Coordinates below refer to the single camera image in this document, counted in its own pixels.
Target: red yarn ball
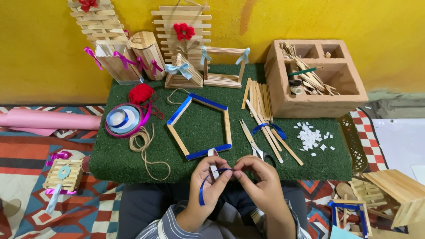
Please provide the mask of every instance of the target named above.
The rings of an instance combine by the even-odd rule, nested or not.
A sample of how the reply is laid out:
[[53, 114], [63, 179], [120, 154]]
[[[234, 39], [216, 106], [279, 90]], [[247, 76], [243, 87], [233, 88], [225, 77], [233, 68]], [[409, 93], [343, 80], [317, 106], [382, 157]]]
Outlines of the red yarn ball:
[[153, 94], [153, 89], [146, 85], [145, 83], [136, 85], [133, 89], [128, 93], [128, 101], [133, 104], [143, 104], [147, 101]]

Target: green turf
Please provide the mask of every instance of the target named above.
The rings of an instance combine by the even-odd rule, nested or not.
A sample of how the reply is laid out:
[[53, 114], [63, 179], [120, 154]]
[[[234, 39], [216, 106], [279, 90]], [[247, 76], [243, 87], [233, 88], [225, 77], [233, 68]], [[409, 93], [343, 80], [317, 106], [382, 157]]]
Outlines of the green turf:
[[[237, 75], [239, 67], [236, 65], [211, 65], [210, 72]], [[189, 89], [190, 92], [229, 107], [233, 148], [220, 152], [219, 155], [226, 159], [230, 166], [233, 166], [235, 161], [241, 156], [252, 154], [251, 147], [239, 124], [239, 119], [244, 119], [250, 129], [257, 125], [247, 108], [241, 110], [241, 102], [248, 77], [258, 80], [260, 83], [265, 82], [264, 65], [248, 64], [246, 66], [242, 89], [210, 86], [204, 86], [203, 89]], [[146, 83], [158, 94], [158, 100], [154, 105], [165, 115], [163, 120], [151, 117], [145, 126], [152, 133], [152, 123], [155, 125], [155, 137], [147, 150], [147, 158], [151, 162], [165, 161], [170, 164], [171, 175], [165, 182], [188, 181], [199, 159], [187, 161], [166, 127], [166, 122], [178, 108], [178, 105], [169, 105], [167, 103], [167, 96], [174, 89], [164, 89], [164, 81], [147, 81]], [[156, 182], [147, 174], [140, 153], [130, 150], [129, 140], [117, 139], [109, 135], [104, 127], [107, 113], [114, 106], [127, 102], [128, 92], [131, 88], [133, 88], [133, 85], [118, 85], [113, 81], [105, 113], [102, 117], [101, 128], [97, 134], [96, 144], [89, 163], [90, 172], [98, 179], [111, 180], [118, 183]], [[173, 95], [172, 100], [174, 102], [182, 102], [186, 96], [184, 92], [178, 91]], [[222, 114], [220, 111], [195, 102], [190, 104], [175, 124], [177, 133], [190, 153], [225, 143], [224, 117]], [[299, 148], [302, 148], [301, 140], [297, 138], [300, 130], [294, 129], [294, 125], [303, 121], [308, 121], [309, 124], [314, 125], [315, 129], [319, 129], [323, 133], [328, 131], [333, 134], [333, 139], [326, 139], [321, 142], [328, 147], [325, 151], [322, 151], [319, 147], [310, 151], [299, 150]], [[278, 166], [276, 168], [281, 179], [351, 179], [351, 158], [339, 133], [339, 123], [336, 119], [275, 118], [275, 123], [287, 135], [286, 143], [304, 162], [304, 166], [299, 166], [295, 159], [282, 147], [283, 151], [280, 155], [283, 158], [283, 164], [277, 162]], [[273, 151], [261, 131], [253, 137], [260, 149], [273, 155]], [[330, 146], [335, 147], [335, 150], [330, 150]], [[312, 157], [310, 154], [313, 152], [317, 156]], [[167, 167], [164, 164], [149, 165], [148, 167], [156, 178], [163, 178], [167, 175]]]

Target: person's right hand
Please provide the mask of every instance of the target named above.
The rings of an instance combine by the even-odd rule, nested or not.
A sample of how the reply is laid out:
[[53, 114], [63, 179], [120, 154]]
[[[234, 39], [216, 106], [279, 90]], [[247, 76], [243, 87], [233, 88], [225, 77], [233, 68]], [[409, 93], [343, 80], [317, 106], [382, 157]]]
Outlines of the person's right hand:
[[[282, 186], [277, 171], [258, 157], [247, 155], [236, 161], [233, 175], [239, 180], [255, 205], [266, 215], [280, 213], [279, 205], [285, 205]], [[254, 184], [244, 171], [250, 171], [257, 178]]]

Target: red yarn flower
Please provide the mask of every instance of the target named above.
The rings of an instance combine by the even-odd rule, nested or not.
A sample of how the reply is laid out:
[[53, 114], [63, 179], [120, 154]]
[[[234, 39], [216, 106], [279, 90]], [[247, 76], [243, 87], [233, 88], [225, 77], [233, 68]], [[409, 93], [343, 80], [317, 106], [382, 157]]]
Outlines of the red yarn flower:
[[185, 23], [174, 24], [174, 30], [177, 33], [177, 40], [181, 41], [183, 38], [190, 40], [195, 35], [195, 29], [191, 26], [187, 26]]
[[97, 8], [96, 0], [78, 0], [78, 2], [82, 4], [81, 10], [83, 10], [84, 12], [88, 12], [88, 10], [90, 10], [90, 7]]

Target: scissors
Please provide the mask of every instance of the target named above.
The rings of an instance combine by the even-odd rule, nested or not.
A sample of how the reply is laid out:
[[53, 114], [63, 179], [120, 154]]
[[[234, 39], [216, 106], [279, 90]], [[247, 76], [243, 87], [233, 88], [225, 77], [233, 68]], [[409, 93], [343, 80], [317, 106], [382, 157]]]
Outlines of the scissors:
[[267, 158], [269, 158], [269, 159], [271, 159], [273, 167], [274, 167], [274, 168], [276, 168], [276, 162], [275, 162], [275, 159], [274, 159], [274, 158], [273, 158], [273, 157], [272, 157], [269, 153], [264, 152], [264, 151], [261, 151], [261, 150], [258, 148], [258, 146], [255, 144], [254, 139], [253, 139], [253, 137], [252, 137], [252, 135], [251, 135], [251, 133], [250, 133], [250, 131], [249, 131], [248, 127], [246, 126], [246, 124], [245, 124], [244, 120], [243, 120], [243, 119], [241, 119], [239, 122], [241, 123], [241, 126], [242, 126], [242, 129], [244, 130], [245, 136], [246, 136], [246, 138], [248, 139], [249, 144], [251, 145], [251, 148], [252, 148], [252, 155], [253, 155], [253, 156], [256, 156], [256, 157], [259, 157], [259, 158], [260, 158], [261, 160], [263, 160], [263, 161], [264, 161], [264, 159], [265, 159], [266, 157], [267, 157]]

